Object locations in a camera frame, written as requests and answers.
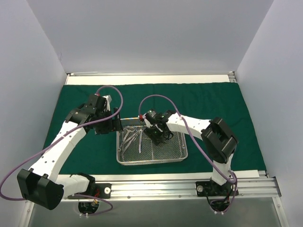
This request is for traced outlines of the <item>steel forceps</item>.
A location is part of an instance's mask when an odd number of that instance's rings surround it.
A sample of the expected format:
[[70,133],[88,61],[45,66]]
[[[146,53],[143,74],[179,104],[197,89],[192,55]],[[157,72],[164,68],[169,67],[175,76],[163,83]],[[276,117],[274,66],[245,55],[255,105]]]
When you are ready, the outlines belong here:
[[143,128],[139,131],[139,154],[141,154],[142,151],[142,137],[143,137]]

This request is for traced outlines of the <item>wire mesh instrument tray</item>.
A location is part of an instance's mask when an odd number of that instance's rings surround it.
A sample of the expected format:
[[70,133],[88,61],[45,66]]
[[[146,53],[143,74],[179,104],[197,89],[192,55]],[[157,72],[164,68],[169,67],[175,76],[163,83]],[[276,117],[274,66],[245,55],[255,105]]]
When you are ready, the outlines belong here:
[[[121,119],[123,130],[126,126],[145,129],[145,124],[138,118]],[[150,165],[180,162],[188,157],[185,135],[180,132],[173,133],[173,138],[159,145],[155,145],[143,132],[142,151],[139,154],[139,135],[132,142],[124,154],[120,154],[118,146],[122,140],[122,131],[116,133],[116,160],[124,166]]]

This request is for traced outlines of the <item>green surgical drape cloth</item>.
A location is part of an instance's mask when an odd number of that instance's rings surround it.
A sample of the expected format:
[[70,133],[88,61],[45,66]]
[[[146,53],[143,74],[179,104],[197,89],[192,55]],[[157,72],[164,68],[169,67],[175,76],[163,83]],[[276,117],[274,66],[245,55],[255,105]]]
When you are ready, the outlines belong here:
[[[177,107],[182,115],[197,119],[221,117],[239,140],[232,170],[265,170],[254,126],[239,85],[236,83],[121,85],[101,90],[121,107],[123,118],[136,117],[151,108],[158,112]],[[175,163],[124,166],[116,159],[116,134],[90,131],[69,155],[62,174],[132,175],[211,172],[212,167],[189,136],[188,157]]]

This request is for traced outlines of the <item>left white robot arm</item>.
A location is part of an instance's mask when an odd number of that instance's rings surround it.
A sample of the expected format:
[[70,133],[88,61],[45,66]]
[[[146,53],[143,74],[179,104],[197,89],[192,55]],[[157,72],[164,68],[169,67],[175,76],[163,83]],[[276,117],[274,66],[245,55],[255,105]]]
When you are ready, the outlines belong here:
[[21,169],[17,181],[24,199],[53,210],[65,197],[91,198],[100,190],[93,176],[84,173],[59,178],[65,161],[90,130],[96,135],[122,128],[118,109],[110,109],[111,96],[92,94],[87,103],[70,111],[49,149],[30,167]]

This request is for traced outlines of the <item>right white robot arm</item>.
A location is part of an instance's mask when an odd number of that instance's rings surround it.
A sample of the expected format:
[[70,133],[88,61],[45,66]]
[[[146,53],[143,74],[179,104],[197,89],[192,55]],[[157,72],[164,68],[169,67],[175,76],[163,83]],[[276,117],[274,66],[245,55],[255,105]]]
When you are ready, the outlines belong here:
[[223,194],[227,183],[236,183],[231,162],[239,141],[222,118],[202,120],[176,111],[168,110],[162,114],[151,109],[139,119],[146,125],[144,133],[157,145],[175,132],[189,135],[213,167],[210,189],[215,195]]

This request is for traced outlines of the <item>steel surgical scissors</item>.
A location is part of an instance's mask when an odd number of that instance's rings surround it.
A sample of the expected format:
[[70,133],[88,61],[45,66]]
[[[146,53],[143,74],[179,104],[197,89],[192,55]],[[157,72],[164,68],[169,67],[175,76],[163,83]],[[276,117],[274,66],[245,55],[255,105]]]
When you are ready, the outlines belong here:
[[120,152],[121,155],[126,152],[126,150],[130,147],[130,145],[138,135],[139,135],[138,127],[136,126],[125,127],[125,129],[122,132],[122,140],[120,141],[120,144],[118,146],[118,151]]

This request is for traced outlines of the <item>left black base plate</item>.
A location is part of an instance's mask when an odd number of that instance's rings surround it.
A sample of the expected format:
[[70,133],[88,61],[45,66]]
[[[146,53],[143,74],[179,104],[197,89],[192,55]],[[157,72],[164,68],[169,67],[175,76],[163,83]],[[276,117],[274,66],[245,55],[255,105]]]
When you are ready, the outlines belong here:
[[74,196],[68,196],[68,199],[84,199],[87,196],[109,199],[111,197],[111,189],[112,184],[110,183],[94,183],[89,185],[85,192],[79,192]]

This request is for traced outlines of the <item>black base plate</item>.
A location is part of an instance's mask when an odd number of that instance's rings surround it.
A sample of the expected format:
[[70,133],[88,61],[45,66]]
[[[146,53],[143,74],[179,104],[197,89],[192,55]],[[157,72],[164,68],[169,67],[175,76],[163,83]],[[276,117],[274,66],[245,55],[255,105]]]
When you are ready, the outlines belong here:
[[74,196],[68,196],[68,199],[84,199],[87,196],[109,199],[111,197],[111,189],[112,184],[110,183],[94,183],[89,185],[85,192],[79,192]]
[[198,197],[226,197],[233,196],[232,184],[226,182],[223,185],[218,185],[212,180],[209,181],[197,181],[196,193]]

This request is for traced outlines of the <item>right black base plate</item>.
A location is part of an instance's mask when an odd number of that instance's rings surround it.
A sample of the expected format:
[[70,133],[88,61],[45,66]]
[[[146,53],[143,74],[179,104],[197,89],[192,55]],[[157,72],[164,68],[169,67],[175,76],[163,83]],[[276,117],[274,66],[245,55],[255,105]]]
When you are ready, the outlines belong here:
[[223,185],[218,185],[212,180],[209,181],[197,181],[196,193],[198,197],[226,197],[233,196],[232,184],[226,182]]

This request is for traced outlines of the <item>aluminium front rail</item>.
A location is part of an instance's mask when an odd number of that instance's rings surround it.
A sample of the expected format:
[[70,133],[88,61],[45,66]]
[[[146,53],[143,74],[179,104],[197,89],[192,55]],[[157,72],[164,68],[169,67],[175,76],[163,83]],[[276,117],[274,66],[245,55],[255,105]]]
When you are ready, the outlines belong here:
[[[109,201],[197,199],[196,182],[208,181],[210,173],[95,175],[96,182],[110,183]],[[265,171],[237,171],[238,198],[280,197],[278,183]]]

